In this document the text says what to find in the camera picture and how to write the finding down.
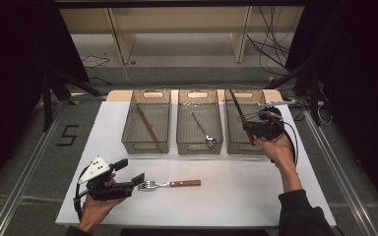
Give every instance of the sleeve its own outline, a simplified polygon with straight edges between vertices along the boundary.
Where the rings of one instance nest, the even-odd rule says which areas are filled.
[[[65,236],[93,236],[93,235],[87,232],[84,232],[75,226],[69,226]]]
[[[279,195],[282,204],[279,235],[334,236],[334,232],[320,207],[312,207],[305,190]]]

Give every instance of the person's left hand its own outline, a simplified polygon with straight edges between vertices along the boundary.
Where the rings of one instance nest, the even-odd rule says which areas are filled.
[[[87,233],[93,233],[97,226],[105,219],[109,212],[117,205],[122,203],[126,198],[110,201],[96,201],[89,194],[86,195],[84,203],[84,212],[78,228]]]

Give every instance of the white table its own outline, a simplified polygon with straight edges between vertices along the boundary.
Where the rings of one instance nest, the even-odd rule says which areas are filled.
[[[220,155],[179,155],[176,145],[177,100],[172,97],[170,152],[168,154],[129,155],[121,143],[128,112],[127,101],[105,101],[71,182],[56,223],[77,224],[73,208],[76,183],[82,170],[98,155],[109,164],[128,158],[128,166],[116,172],[117,182],[127,182],[145,172],[146,179],[159,182],[201,179],[202,186],[134,190],[133,196],[117,206],[102,224],[146,228],[258,228],[279,225],[283,192],[278,169],[266,156],[230,155],[226,141]],[[312,206],[319,206],[330,225],[336,222],[316,179],[286,105],[279,106],[284,120],[298,137],[297,172]],[[220,116],[225,120],[220,99]],[[286,128],[294,139],[293,132]],[[222,124],[225,139],[225,128]]]

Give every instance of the person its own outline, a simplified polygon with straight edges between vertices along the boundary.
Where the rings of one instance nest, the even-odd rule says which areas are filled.
[[[293,151],[285,134],[266,141],[256,139],[255,144],[262,146],[268,158],[279,169],[282,177],[283,193],[279,195],[282,204],[279,235],[281,236],[332,236],[334,232],[320,207],[312,207],[302,188],[293,161]],[[84,213],[79,226],[69,226],[66,236],[89,236],[109,212],[124,199],[100,202],[87,196]]]

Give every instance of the metal spoon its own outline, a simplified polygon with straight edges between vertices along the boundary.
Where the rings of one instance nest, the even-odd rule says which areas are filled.
[[[216,140],[214,137],[208,135],[208,133],[205,131],[204,127],[203,127],[203,126],[201,125],[201,123],[199,122],[198,117],[195,115],[195,113],[194,113],[194,112],[191,112],[191,114],[192,114],[193,119],[195,119],[196,124],[198,125],[198,127],[199,127],[199,128],[202,130],[202,132],[205,134],[205,139],[207,140],[207,143],[210,143],[210,144],[214,144],[214,143],[216,143],[217,140]]]
[[[184,180],[184,181],[173,181],[167,183],[158,183],[153,180],[146,180],[137,186],[140,191],[152,191],[158,187],[183,187],[183,186],[199,186],[201,185],[201,180]]]

